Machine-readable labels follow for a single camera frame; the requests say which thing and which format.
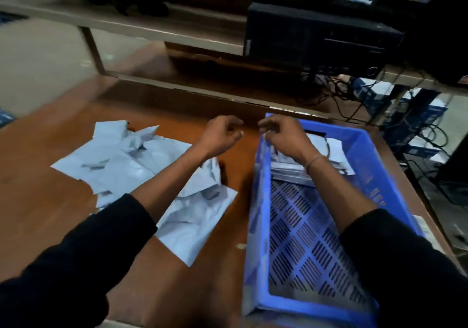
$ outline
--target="hand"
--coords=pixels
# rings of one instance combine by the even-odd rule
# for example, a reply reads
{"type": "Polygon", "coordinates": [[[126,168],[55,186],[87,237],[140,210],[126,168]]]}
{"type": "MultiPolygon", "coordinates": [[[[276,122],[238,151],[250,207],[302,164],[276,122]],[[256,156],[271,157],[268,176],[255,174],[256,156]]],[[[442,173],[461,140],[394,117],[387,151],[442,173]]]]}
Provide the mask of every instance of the hand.
{"type": "Polygon", "coordinates": [[[302,129],[300,122],[290,116],[271,115],[258,122],[260,133],[282,154],[305,166],[319,154],[302,129]]]}
{"type": "Polygon", "coordinates": [[[204,154],[205,160],[217,157],[234,146],[244,135],[243,131],[234,131],[233,126],[241,126],[244,122],[233,115],[220,115],[208,121],[202,137],[196,142],[204,154]]]}

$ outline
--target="perforated basket bottom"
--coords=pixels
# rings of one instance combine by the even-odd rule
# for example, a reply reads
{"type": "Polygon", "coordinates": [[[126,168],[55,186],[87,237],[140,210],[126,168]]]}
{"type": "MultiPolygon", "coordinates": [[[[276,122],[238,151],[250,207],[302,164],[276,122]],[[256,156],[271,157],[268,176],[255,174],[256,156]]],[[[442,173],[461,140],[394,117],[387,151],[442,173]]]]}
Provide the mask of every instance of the perforated basket bottom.
{"type": "Polygon", "coordinates": [[[317,190],[272,180],[271,191],[270,294],[370,312],[373,299],[317,190]]]}

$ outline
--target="person's left hand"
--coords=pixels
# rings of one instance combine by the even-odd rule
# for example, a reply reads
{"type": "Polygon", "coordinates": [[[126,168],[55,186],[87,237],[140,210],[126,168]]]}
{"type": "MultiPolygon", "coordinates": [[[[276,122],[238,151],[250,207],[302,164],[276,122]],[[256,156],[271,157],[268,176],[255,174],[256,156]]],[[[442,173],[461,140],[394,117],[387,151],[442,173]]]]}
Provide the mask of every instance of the person's left hand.
{"type": "Polygon", "coordinates": [[[244,135],[243,131],[234,131],[234,126],[241,126],[244,122],[234,115],[220,115],[211,119],[206,125],[202,137],[194,145],[205,155],[205,160],[217,157],[234,146],[244,135]]]}

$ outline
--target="bracelet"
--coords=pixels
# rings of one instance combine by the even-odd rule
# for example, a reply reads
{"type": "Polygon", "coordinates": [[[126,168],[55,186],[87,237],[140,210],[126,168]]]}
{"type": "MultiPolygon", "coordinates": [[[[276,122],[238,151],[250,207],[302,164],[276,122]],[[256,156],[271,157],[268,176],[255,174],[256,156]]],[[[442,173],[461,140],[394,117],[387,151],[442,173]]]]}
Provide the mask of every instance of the bracelet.
{"type": "Polygon", "coordinates": [[[316,160],[318,160],[319,158],[322,158],[322,157],[328,159],[323,154],[318,154],[314,158],[312,158],[310,161],[308,161],[306,163],[306,165],[304,166],[304,174],[307,174],[307,168],[309,168],[312,165],[312,163],[314,163],[316,160]]]}

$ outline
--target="stack of packages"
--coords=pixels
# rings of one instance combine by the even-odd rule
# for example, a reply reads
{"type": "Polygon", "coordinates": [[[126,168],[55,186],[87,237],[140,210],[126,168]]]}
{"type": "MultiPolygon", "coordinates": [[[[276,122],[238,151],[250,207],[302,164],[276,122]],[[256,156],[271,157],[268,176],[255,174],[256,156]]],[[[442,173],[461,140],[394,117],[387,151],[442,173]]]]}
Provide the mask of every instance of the stack of packages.
{"type": "MultiPolygon", "coordinates": [[[[93,139],[52,168],[87,183],[100,210],[154,177],[191,144],[154,135],[158,126],[132,132],[127,121],[97,122],[93,139]]],[[[161,242],[188,266],[237,191],[221,184],[216,158],[199,167],[156,224],[161,242]]]]}
{"type": "MultiPolygon", "coordinates": [[[[321,154],[328,157],[329,162],[336,169],[338,169],[341,174],[348,176],[355,174],[351,165],[348,163],[346,156],[344,155],[342,143],[340,140],[330,139],[311,133],[308,133],[307,136],[315,148],[317,148],[321,154]]],[[[271,148],[271,153],[272,179],[314,187],[313,180],[304,171],[304,167],[296,163],[292,158],[287,157],[276,150],[273,146],[271,148]]]]}

